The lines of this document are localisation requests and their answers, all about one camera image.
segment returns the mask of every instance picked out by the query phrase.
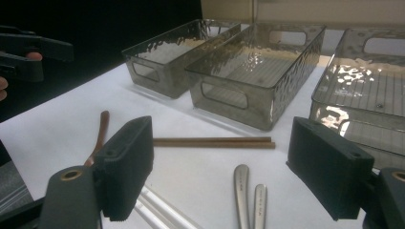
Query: patterned plastic bin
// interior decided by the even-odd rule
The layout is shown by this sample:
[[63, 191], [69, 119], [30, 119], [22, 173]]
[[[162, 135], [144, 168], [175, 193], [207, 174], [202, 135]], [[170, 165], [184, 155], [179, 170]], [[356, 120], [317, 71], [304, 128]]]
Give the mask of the patterned plastic bin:
[[194, 20], [122, 54], [135, 84], [177, 98], [188, 90], [184, 67], [240, 31], [237, 22]]
[[309, 118], [358, 144], [377, 169], [405, 169], [404, 51], [404, 30], [346, 30], [312, 95]]
[[186, 68], [194, 106], [270, 131], [318, 63], [324, 32], [251, 25]]

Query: wooden stick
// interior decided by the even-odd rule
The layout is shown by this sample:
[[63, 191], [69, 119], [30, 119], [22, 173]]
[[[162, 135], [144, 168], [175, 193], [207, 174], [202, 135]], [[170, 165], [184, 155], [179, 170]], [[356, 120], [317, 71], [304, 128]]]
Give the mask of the wooden stick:
[[154, 146], [274, 149], [275, 143], [271, 137], [180, 137], [155, 138]]
[[93, 152], [90, 154], [89, 158], [84, 162], [85, 166], [92, 166], [95, 163], [95, 155], [104, 145], [105, 136], [107, 135], [108, 124], [110, 122], [110, 113], [104, 111], [100, 115], [100, 127], [98, 130], [98, 137], [96, 146], [93, 149]]

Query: wooden dowel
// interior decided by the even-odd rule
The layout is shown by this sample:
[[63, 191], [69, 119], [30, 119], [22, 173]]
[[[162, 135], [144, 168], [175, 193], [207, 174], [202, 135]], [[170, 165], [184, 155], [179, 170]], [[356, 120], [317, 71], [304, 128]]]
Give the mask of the wooden dowel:
[[155, 138], [154, 146], [274, 149], [275, 143], [271, 137], [180, 137]]
[[108, 129], [108, 124], [110, 122], [110, 113], [108, 111], [104, 111], [100, 115], [100, 127], [98, 130], [98, 137], [97, 137], [97, 142], [96, 146], [93, 149], [93, 152], [90, 154], [90, 156], [87, 158], [87, 160], [84, 162], [85, 166], [92, 166], [94, 161], [94, 157], [96, 153], [102, 148], [104, 145], [104, 140], [105, 136], [107, 135], [107, 129]]

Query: black clamp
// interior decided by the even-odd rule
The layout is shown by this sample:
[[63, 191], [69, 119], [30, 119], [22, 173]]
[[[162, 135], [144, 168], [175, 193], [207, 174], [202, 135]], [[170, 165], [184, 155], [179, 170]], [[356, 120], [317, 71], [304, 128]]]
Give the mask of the black clamp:
[[20, 31], [0, 26], [0, 75], [29, 82], [44, 79], [40, 60], [25, 57], [28, 52], [39, 52], [44, 57], [73, 61], [73, 45], [38, 36], [33, 31]]

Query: white table surface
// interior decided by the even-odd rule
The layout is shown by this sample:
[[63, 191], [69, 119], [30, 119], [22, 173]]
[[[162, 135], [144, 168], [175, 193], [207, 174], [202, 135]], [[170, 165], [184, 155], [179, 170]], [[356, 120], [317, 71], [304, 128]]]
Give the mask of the white table surface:
[[[357, 220], [334, 221], [309, 188], [286, 165], [294, 116], [309, 116], [310, 96], [329, 57], [295, 96], [270, 132], [193, 108], [190, 93], [169, 99], [136, 86], [125, 65], [0, 124], [0, 139], [34, 199], [45, 196], [48, 179], [81, 165], [94, 149], [102, 111], [110, 112], [108, 137], [127, 121], [151, 115], [154, 137], [261, 136], [274, 150], [155, 148], [146, 184], [202, 228], [238, 228], [233, 172], [246, 164], [252, 219], [254, 188], [267, 187], [266, 228], [362, 228]], [[134, 211], [124, 222], [103, 220], [104, 228], [148, 228]]]

